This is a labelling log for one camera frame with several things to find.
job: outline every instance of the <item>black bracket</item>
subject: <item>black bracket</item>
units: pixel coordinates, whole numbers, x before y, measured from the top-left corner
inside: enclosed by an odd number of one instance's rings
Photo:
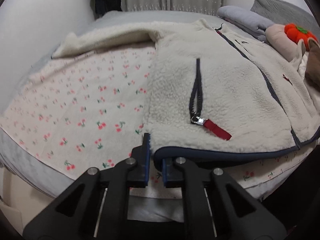
[[[24,229],[25,240],[124,239],[129,188],[148,184],[149,134],[114,168],[89,168]],[[163,160],[166,187],[181,187],[186,239],[283,240],[284,226],[220,168]]]

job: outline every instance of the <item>red zipper pull tab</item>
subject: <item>red zipper pull tab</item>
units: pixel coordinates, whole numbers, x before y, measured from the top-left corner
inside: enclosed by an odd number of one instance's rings
[[[223,130],[221,127],[216,125],[214,122],[212,122],[210,119],[207,119],[203,126],[207,129],[209,129],[211,132],[213,132],[216,136],[218,136],[221,139],[224,139],[226,141],[230,140],[231,134],[227,131]]]
[[[223,130],[221,127],[216,125],[210,119],[204,119],[204,118],[200,118],[199,116],[193,116],[191,118],[191,123],[204,126],[208,130],[213,132],[217,137],[224,139],[226,141],[230,140],[230,138],[231,138],[230,133]]]
[[[284,78],[285,80],[287,80],[287,81],[292,85],[292,83],[291,83],[291,81],[290,81],[289,78],[287,78],[284,74],[283,74],[282,76],[283,76],[283,78]]]

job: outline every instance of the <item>mattress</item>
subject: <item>mattress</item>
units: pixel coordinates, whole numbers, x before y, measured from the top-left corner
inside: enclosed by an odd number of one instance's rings
[[[91,24],[87,31],[94,28],[128,22],[151,22],[155,20],[194,22],[199,18],[205,18],[209,24],[212,24],[212,27],[220,27],[221,23],[225,22],[213,16],[185,12],[109,12],[102,19]],[[227,25],[237,33],[252,38],[249,34],[244,33],[234,25],[229,23],[227,23]],[[34,65],[27,74],[20,77],[21,79],[16,92],[23,87],[31,74],[38,72],[41,67],[50,60],[54,49]],[[1,109],[6,109],[8,104],[9,102],[3,102]],[[24,151],[2,130],[0,130],[0,140],[0,161],[37,189],[55,197],[72,183],[72,179],[46,166]],[[300,151],[293,152],[282,158],[247,163],[238,167],[226,168],[226,170],[242,187],[246,188],[252,196],[255,198],[265,198],[295,170],[299,163],[303,161],[315,146],[316,143],[312,143],[303,147]],[[131,196],[129,200],[128,218],[157,222],[169,220],[183,221],[182,201],[181,199],[156,199]]]

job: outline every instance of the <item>gray pillow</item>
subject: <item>gray pillow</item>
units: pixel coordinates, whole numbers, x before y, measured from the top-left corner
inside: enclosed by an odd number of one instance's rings
[[[278,24],[294,23],[311,31],[320,40],[320,27],[316,19],[291,3],[281,0],[254,0],[251,11]]]

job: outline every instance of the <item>orange plush toy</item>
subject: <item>orange plush toy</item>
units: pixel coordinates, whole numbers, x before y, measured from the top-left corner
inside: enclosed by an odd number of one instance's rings
[[[285,34],[287,34],[290,40],[297,44],[300,39],[303,39],[307,51],[309,51],[308,38],[312,37],[318,42],[317,38],[310,31],[307,31],[304,28],[293,23],[287,24],[284,27],[284,32]]]

